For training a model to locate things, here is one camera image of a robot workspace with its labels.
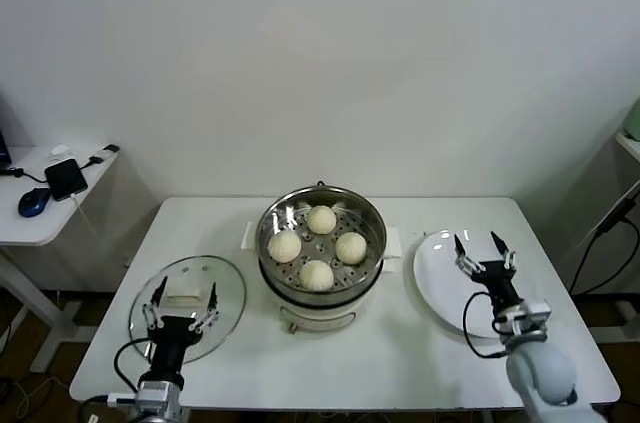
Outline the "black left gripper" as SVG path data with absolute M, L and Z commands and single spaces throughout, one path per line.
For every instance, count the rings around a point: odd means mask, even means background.
M 149 329 L 147 335 L 155 345 L 151 358 L 148 380 L 183 380 L 181 370 L 186 350 L 202 339 L 202 334 L 219 318 L 216 283 L 212 284 L 206 312 L 199 318 L 164 316 L 160 314 L 160 302 L 166 288 L 165 276 L 153 291 L 151 299 L 142 306 L 142 313 Z

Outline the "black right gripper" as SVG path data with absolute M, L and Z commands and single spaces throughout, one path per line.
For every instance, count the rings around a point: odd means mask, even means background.
M 512 284 L 516 270 L 515 252 L 495 232 L 491 232 L 491 238 L 500 259 L 481 264 L 466 254 L 461 240 L 455 235 L 455 264 L 468 277 L 476 275 L 476 282 L 483 285 L 489 293 L 493 312 L 501 313 L 508 308 L 518 306 L 523 299 Z

